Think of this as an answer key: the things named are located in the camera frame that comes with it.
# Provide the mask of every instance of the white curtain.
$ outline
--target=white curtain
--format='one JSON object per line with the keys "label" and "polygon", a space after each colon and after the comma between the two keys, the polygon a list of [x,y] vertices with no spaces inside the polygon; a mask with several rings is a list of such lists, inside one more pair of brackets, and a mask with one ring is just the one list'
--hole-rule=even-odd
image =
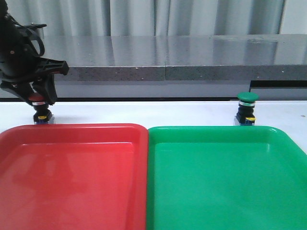
{"label": "white curtain", "polygon": [[[20,23],[46,23],[45,35],[245,35],[277,34],[279,31],[307,32],[307,0],[6,1],[9,12]],[[299,23],[299,26],[295,27],[293,23]]]}

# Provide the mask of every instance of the white table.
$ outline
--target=white table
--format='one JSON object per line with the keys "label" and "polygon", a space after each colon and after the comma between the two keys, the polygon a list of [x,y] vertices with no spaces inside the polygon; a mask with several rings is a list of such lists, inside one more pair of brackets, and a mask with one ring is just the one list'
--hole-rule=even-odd
{"label": "white table", "polygon": [[[57,102],[50,110],[58,124],[136,123],[156,126],[232,126],[238,102]],[[33,124],[26,103],[0,103],[0,132]],[[286,132],[307,153],[307,101],[258,101],[256,125]]]}

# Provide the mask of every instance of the green tray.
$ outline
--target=green tray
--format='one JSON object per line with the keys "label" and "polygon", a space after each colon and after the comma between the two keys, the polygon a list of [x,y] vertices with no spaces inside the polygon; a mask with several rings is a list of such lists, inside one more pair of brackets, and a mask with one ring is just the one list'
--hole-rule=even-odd
{"label": "green tray", "polygon": [[149,129],[148,230],[307,230],[307,156],[264,126]]}

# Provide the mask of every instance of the gray countertop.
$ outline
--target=gray countertop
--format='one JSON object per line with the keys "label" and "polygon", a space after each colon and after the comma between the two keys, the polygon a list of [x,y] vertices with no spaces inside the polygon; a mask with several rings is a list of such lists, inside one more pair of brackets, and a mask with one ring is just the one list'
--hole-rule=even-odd
{"label": "gray countertop", "polygon": [[307,34],[45,36],[57,81],[307,80]]}

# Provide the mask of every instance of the plastic tray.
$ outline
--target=plastic tray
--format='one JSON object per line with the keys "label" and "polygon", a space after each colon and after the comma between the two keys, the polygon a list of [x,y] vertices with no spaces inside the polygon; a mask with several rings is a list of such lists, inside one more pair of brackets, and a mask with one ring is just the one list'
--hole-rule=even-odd
{"label": "plastic tray", "polygon": [[272,127],[149,129],[148,230],[307,229],[307,156]]}
{"label": "plastic tray", "polygon": [[143,230],[148,131],[20,126],[0,134],[1,230]]}

